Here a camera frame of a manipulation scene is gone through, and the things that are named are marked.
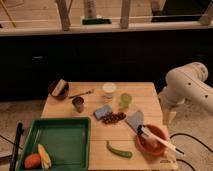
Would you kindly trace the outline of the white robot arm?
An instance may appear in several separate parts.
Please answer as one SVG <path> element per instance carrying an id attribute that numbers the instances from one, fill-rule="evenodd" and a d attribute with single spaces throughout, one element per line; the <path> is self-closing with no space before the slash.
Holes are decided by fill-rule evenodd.
<path id="1" fill-rule="evenodd" d="M 213 87 L 205 84 L 207 78 L 208 69 L 200 62 L 174 68 L 166 74 L 166 86 L 158 95 L 164 125 L 171 123 L 176 116 L 173 109 L 186 99 L 213 114 Z"/>

